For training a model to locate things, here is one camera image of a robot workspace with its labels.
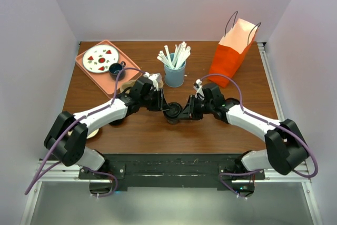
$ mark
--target black mounting plate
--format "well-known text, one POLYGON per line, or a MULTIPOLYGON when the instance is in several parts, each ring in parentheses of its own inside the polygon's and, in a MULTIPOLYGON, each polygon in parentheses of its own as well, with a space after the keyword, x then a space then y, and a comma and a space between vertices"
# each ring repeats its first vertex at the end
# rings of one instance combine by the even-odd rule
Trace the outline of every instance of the black mounting plate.
MULTIPOLYGON (((105 154, 112 173, 118 179, 118 191, 128 187, 217 188, 227 190, 219 180, 221 170, 234 165, 241 154, 105 154)), ((80 172, 79 179, 97 179, 91 173, 80 172)), ((255 179, 264 179, 264 172, 255 179)), ((234 190, 245 192, 251 183, 232 183, 239 178, 222 177, 234 190)))

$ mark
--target tabletop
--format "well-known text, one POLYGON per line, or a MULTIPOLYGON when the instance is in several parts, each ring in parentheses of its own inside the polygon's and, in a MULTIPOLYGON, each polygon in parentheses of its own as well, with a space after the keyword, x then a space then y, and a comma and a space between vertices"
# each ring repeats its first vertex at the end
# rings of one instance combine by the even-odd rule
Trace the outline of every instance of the tabletop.
MULTIPOLYGON (((82 42, 78 54, 98 42, 82 42)), ((170 49, 175 41, 157 42, 113 42, 142 70, 161 73, 163 64, 156 59, 164 45, 170 49)), ((178 102, 185 106, 189 95, 195 94, 194 82, 208 74, 218 42, 190 41, 191 56, 187 60, 185 81, 177 88, 164 85, 167 102, 178 102)), ((277 119, 272 95, 265 75, 257 44, 253 43, 245 60, 233 80, 242 90, 246 108, 261 115, 277 119)), ((233 84, 221 88, 225 98, 239 98, 233 84)), ((64 111, 82 112, 108 101, 109 98, 75 65, 64 111)), ((231 126, 212 115, 200 121, 181 121, 169 124, 162 112, 149 112, 141 108, 127 117, 121 125, 102 127, 98 134, 87 140, 87 146, 101 153, 243 153, 247 150, 265 149, 262 140, 253 134, 231 126)))

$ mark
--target black cup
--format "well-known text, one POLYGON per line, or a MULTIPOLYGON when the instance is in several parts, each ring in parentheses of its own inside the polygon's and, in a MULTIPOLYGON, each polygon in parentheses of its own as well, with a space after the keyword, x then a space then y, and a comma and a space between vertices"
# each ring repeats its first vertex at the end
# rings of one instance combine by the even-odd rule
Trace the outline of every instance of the black cup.
MULTIPOLYGON (((110 65, 109 73, 113 80, 116 80, 118 73, 125 67, 125 65, 126 64, 124 61, 121 63, 114 63, 110 65)), ((125 71, 120 74, 120 78, 118 80, 122 80, 123 78, 125 78, 125 71)))

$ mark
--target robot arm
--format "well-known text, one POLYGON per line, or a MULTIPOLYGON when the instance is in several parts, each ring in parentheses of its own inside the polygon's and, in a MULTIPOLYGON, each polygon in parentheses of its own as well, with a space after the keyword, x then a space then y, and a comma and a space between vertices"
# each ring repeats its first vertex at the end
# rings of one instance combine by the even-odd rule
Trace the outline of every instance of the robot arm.
POLYGON ((294 137, 275 128, 275 125, 282 126, 303 140, 301 132, 293 121, 280 122, 241 107, 238 100, 225 99, 214 83, 204 86, 195 83, 197 93, 190 96, 185 108, 182 109, 175 102, 166 103, 163 90, 158 88, 159 79, 161 76, 158 74, 140 77, 130 88, 129 93, 118 94, 113 104, 108 101, 74 115, 68 112, 61 113, 45 139, 45 147, 50 149, 70 124, 85 116, 76 124, 70 135, 62 138, 54 149, 53 155, 66 166, 78 164, 94 171, 108 171, 108 160, 99 152, 85 146, 87 136, 96 129, 121 120, 137 112, 140 107, 145 107, 149 111, 164 111, 170 123, 186 119, 201 120, 204 114, 213 114, 216 119, 243 128, 265 141, 266 150, 244 153, 236 159, 237 162, 231 172, 245 173, 273 168, 278 173, 287 175, 308 158, 307 151, 294 137))
POLYGON ((236 164, 236 172, 273 168, 278 173, 287 175, 309 157, 305 148, 294 137, 274 126, 282 126, 303 140, 295 122, 289 119, 280 122, 266 118, 241 107, 236 99, 225 99, 216 84, 209 83, 204 86, 200 84, 194 84, 197 90, 196 96, 190 96, 186 107, 177 116, 178 120, 200 120, 204 114, 213 114, 218 120, 256 135, 266 144, 266 150, 249 151, 243 154, 236 164))
POLYGON ((54 149, 53 155, 65 166, 78 164, 94 171, 101 169, 108 161, 99 152, 85 146, 87 136, 104 125, 122 120, 137 112, 142 106, 149 111, 167 110, 163 90, 158 88, 160 79, 160 74, 151 76, 146 74, 135 82, 128 94, 118 94, 113 104, 108 101, 74 115, 62 112, 45 139, 44 146, 50 149, 70 124, 84 117, 75 125, 71 133, 62 138, 54 149))

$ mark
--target white wall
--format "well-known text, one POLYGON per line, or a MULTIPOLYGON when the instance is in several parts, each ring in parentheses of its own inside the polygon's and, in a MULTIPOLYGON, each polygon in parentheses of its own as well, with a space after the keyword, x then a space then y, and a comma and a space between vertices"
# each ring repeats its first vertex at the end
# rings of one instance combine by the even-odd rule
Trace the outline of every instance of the white wall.
POLYGON ((0 0, 0 28, 0 223, 12 225, 62 109, 77 40, 56 0, 0 0))
POLYGON ((238 10, 266 41, 290 0, 57 0, 79 40, 219 40, 238 10))
POLYGON ((337 220, 336 39, 336 0, 291 0, 267 42, 284 113, 319 162, 313 187, 325 224, 337 220))

